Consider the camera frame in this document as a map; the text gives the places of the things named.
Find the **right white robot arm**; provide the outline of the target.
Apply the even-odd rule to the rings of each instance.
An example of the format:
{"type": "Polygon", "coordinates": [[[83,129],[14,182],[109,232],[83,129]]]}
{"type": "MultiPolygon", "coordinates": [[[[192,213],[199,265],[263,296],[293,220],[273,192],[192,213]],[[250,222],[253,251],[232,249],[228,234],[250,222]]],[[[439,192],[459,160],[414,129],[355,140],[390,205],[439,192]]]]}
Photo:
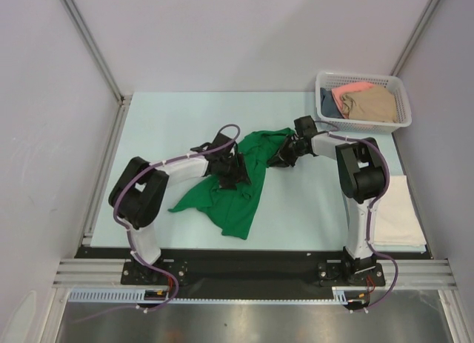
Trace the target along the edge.
{"type": "Polygon", "coordinates": [[[324,156],[337,164],[338,180],[346,204],[348,238],[343,248],[343,279],[360,284],[375,267],[371,241],[378,203],[388,190],[390,172],[374,138],[354,139],[320,132],[288,136],[267,161],[268,167],[294,167],[298,158],[324,156]]]}

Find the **beige t shirt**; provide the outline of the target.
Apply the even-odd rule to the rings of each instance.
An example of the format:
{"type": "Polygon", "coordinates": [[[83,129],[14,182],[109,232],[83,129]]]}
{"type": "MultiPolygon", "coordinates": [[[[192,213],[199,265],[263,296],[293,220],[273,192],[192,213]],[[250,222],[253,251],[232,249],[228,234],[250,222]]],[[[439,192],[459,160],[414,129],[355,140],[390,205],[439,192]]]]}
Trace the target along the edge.
{"type": "Polygon", "coordinates": [[[348,119],[385,123],[398,121],[395,96],[382,86],[344,93],[340,99],[341,113],[348,119]]]}

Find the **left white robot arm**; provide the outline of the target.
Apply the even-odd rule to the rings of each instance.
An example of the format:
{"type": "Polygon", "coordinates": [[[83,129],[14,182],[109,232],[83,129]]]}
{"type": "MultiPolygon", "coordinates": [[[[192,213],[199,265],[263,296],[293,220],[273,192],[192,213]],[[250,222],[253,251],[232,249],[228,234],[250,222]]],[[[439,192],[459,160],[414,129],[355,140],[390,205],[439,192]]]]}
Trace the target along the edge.
{"type": "Polygon", "coordinates": [[[206,176],[216,176],[218,185],[225,190],[250,183],[241,153],[199,152],[194,148],[183,156],[155,164],[135,157],[113,187],[108,199],[113,219],[125,228],[131,256],[140,263],[137,273],[147,283],[158,282],[164,274],[164,266],[158,261],[161,249],[153,222],[167,188],[206,176]]]}

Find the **blue t shirt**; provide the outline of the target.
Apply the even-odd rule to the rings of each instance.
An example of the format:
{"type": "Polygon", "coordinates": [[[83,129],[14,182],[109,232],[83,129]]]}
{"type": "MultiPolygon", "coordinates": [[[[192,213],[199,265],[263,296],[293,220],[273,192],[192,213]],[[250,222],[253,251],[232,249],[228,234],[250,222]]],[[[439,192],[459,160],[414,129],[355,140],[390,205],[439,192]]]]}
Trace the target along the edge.
{"type": "Polygon", "coordinates": [[[343,118],[330,90],[321,88],[320,98],[321,98],[321,114],[323,116],[328,117],[328,118],[334,118],[334,119],[343,118]]]}

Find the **white plastic basket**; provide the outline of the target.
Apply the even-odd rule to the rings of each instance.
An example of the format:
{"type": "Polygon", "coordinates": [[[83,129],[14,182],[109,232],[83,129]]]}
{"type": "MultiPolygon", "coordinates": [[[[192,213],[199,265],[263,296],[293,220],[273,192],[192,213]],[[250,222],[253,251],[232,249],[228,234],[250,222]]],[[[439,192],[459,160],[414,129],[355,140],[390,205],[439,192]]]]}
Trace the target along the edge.
{"type": "Polygon", "coordinates": [[[377,74],[334,72],[323,70],[316,76],[315,110],[316,118],[321,121],[328,121],[336,124],[343,131],[362,132],[362,133],[392,133],[398,128],[409,127],[412,124],[412,113],[407,91],[402,80],[396,76],[385,76],[377,74]],[[321,111],[320,89],[333,89],[346,84],[358,81],[366,81],[372,84],[378,84],[386,88],[394,95],[397,122],[376,122],[364,120],[350,120],[330,118],[323,115],[321,111]]]}

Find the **pink t shirt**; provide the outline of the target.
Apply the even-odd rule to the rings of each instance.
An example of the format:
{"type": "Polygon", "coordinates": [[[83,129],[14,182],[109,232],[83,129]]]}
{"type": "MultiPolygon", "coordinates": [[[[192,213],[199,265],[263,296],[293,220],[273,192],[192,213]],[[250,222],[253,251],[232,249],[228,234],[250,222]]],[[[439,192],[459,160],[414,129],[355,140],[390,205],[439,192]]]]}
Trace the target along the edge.
{"type": "Polygon", "coordinates": [[[345,93],[354,93],[360,92],[364,90],[368,90],[375,85],[366,81],[359,81],[350,84],[345,84],[340,87],[335,87],[331,90],[334,102],[340,113],[342,113],[343,102],[341,100],[341,96],[345,93]]]}

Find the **folded white t shirt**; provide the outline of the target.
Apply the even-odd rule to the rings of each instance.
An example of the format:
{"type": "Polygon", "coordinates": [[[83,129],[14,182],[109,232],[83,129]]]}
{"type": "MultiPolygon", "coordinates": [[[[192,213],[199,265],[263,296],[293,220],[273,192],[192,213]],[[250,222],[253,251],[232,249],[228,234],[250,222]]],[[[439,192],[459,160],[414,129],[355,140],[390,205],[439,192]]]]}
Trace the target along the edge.
{"type": "Polygon", "coordinates": [[[427,244],[415,214],[406,176],[391,176],[375,213],[373,242],[381,246],[420,247],[427,244]]]}

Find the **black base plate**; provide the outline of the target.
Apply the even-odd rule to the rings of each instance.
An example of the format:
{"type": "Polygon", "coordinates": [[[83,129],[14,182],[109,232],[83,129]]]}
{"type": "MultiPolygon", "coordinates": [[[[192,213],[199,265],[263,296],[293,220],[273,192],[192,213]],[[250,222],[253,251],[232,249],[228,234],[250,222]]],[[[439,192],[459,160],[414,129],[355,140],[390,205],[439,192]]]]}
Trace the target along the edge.
{"type": "Polygon", "coordinates": [[[77,259],[129,259],[132,271],[122,285],[170,287],[186,298],[252,296],[303,299],[336,286],[367,291],[385,286],[381,258],[375,267],[350,273],[341,251],[165,249],[149,269],[125,248],[80,247],[77,259]]]}

